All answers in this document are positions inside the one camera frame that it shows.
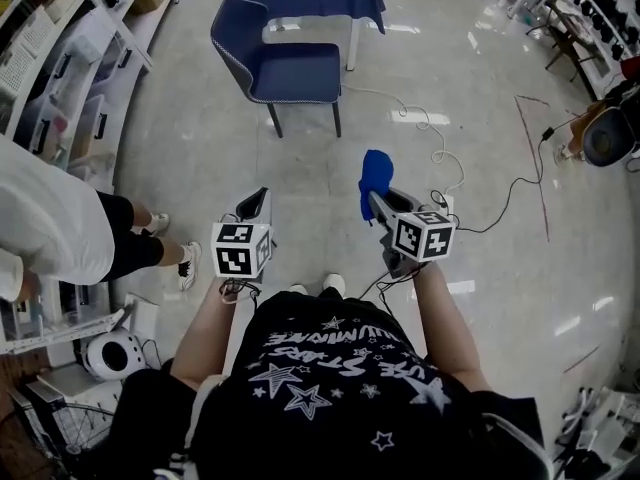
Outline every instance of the floor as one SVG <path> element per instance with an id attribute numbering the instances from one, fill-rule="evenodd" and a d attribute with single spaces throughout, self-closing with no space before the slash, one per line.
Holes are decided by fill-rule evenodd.
<path id="1" fill-rule="evenodd" d="M 161 306 L 160 354 L 171 357 L 213 277 L 211 224 L 260 186 L 273 191 L 278 248 L 263 299 L 295 282 L 317 287 L 340 272 L 359 295 L 383 271 L 382 229 L 359 213 L 361 162 L 370 148 L 395 164 L 393 186 L 422 201 L 458 182 L 442 143 L 420 131 L 420 111 L 345 89 L 343 136 L 329 106 L 279 107 L 284 139 L 267 109 L 248 102 L 214 50 L 209 28 L 221 0 L 181 0 L 158 32 L 154 69 L 139 84 L 119 158 L 117 192 L 171 214 L 170 236 L 203 245 L 199 279 L 180 293 L 173 268 L 148 269 L 117 283 Z M 588 97 L 560 60 L 547 72 L 549 39 L 506 18 L 510 0 L 385 0 L 386 35 L 363 28 L 351 87 L 391 92 L 424 107 L 466 171 L 451 191 L 463 225 L 482 229 L 501 211 L 511 181 L 535 178 L 542 132 L 581 113 Z M 346 55 L 344 17 L 285 20 L 270 41 L 331 41 Z M 490 384 L 508 396 L 535 396 L 547 443 L 581 385 L 615 374 L 632 308 L 634 263 L 627 179 L 620 166 L 556 166 L 568 127 L 542 145 L 539 189 L 517 185 L 502 221 L 485 234 L 458 232 L 440 265 L 469 323 Z M 376 293 L 370 293 L 376 300 Z M 408 284 L 388 301 L 416 348 L 425 350 Z M 251 317 L 239 308 L 231 361 Z M 594 349 L 597 350 L 574 366 Z"/>

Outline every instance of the fan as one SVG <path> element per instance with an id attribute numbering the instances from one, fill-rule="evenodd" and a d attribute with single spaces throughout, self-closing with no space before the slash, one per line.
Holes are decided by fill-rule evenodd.
<path id="1" fill-rule="evenodd" d="M 16 410 L 0 423 L 0 476 L 97 478 L 113 414 L 84 405 Z"/>

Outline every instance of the star print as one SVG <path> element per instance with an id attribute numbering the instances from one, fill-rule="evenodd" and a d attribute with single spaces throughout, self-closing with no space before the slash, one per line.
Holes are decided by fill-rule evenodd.
<path id="1" fill-rule="evenodd" d="M 393 432 L 389 432 L 388 434 L 384 434 L 379 430 L 376 431 L 376 438 L 371 441 L 371 444 L 378 448 L 378 451 L 381 452 L 385 448 L 393 448 L 395 444 L 391 440 L 393 436 Z"/>
<path id="2" fill-rule="evenodd" d="M 411 387 L 416 390 L 418 393 L 410 403 L 412 404 L 426 404 L 427 399 L 433 405 L 436 406 L 440 414 L 444 410 L 444 406 L 451 403 L 451 399 L 444 394 L 442 390 L 442 379 L 439 377 L 434 377 L 434 379 L 429 383 L 425 384 L 424 382 L 420 382 L 417 379 L 412 377 L 403 377 Z"/>
<path id="3" fill-rule="evenodd" d="M 342 320 L 337 320 L 336 317 L 334 316 L 331 320 L 329 320 L 328 322 L 322 324 L 324 325 L 324 327 L 322 328 L 323 331 L 326 331 L 327 329 L 336 329 L 336 330 L 340 330 L 340 328 L 338 327 L 342 322 L 344 322 L 344 318 Z"/>
<path id="4" fill-rule="evenodd" d="M 369 384 L 363 384 L 360 393 L 362 393 L 363 395 L 367 395 L 371 399 L 374 396 L 379 395 L 380 391 L 378 391 L 378 386 L 376 386 L 375 384 L 371 386 Z"/>
<path id="5" fill-rule="evenodd" d="M 288 366 L 286 368 L 278 368 L 276 365 L 269 363 L 269 371 L 251 377 L 249 382 L 268 381 L 269 382 L 269 397 L 271 400 L 276 396 L 276 393 L 285 382 L 302 382 L 291 373 L 295 366 Z"/>
<path id="6" fill-rule="evenodd" d="M 357 348 L 353 351 L 353 354 L 360 357 L 367 357 L 371 354 L 371 350 L 367 350 L 366 348 Z"/>
<path id="7" fill-rule="evenodd" d="M 309 421 L 313 420 L 318 407 L 329 407 L 330 405 L 333 405 L 329 400 L 325 400 L 318 395 L 320 384 L 317 384 L 306 391 L 300 389 L 298 386 L 292 386 L 290 384 L 287 384 L 287 387 L 289 388 L 289 391 L 293 393 L 293 398 L 289 401 L 284 410 L 291 411 L 293 409 L 300 409 Z"/>

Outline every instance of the white cable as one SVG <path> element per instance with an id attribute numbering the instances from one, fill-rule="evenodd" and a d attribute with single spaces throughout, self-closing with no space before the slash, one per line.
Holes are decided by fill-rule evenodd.
<path id="1" fill-rule="evenodd" d="M 425 121 L 418 121 L 416 123 L 416 128 L 418 130 L 422 130 L 422 131 L 427 131 L 428 129 L 432 129 L 442 139 L 442 149 L 434 151 L 431 154 L 431 161 L 434 164 L 438 165 L 438 164 L 442 163 L 442 161 L 444 160 L 444 157 L 448 155 L 451 158 L 453 158 L 458 163 L 458 165 L 460 166 L 460 173 L 462 174 L 462 178 L 455 185 L 452 185 L 449 188 L 445 189 L 445 191 L 443 193 L 444 194 L 448 194 L 449 190 L 453 190 L 454 188 L 458 188 L 458 187 L 462 186 L 462 184 L 464 183 L 464 179 L 465 179 L 465 172 L 464 172 L 464 167 L 462 166 L 462 162 L 460 161 L 460 159 L 456 155 L 454 155 L 451 151 L 447 150 L 447 139 L 445 138 L 445 136 L 442 134 L 442 132 L 440 130 L 438 130 L 435 126 L 433 126 L 431 124 L 431 119 L 429 118 L 429 112 L 427 112 L 423 107 L 421 107 L 420 105 L 405 105 L 404 101 L 402 101 L 400 98 L 398 98 L 395 94 L 391 94 L 391 93 L 384 92 L 384 91 L 376 91 L 375 89 L 363 89 L 361 87 L 349 87 L 348 85 L 345 85 L 345 84 L 342 84 L 342 87 L 344 87 L 345 89 L 349 89 L 351 91 L 370 92 L 370 93 L 373 93 L 373 94 L 381 94 L 382 96 L 388 96 L 390 98 L 393 98 L 398 103 L 400 103 L 400 109 L 398 110 L 398 114 L 400 115 L 400 117 L 406 117 L 409 114 L 409 109 L 410 108 L 416 108 L 418 110 L 422 110 L 422 112 L 424 112 L 426 120 Z"/>

